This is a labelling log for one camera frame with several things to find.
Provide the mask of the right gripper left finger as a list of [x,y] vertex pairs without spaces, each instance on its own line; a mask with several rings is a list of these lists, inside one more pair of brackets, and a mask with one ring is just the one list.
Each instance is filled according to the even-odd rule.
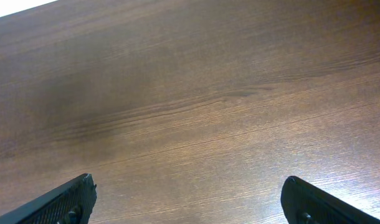
[[0,224],[88,224],[96,187],[91,174],[82,174],[0,216]]

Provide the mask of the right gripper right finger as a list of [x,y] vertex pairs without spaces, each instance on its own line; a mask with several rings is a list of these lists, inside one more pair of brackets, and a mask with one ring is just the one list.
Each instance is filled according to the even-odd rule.
[[297,176],[288,177],[280,202],[289,224],[380,224],[380,220]]

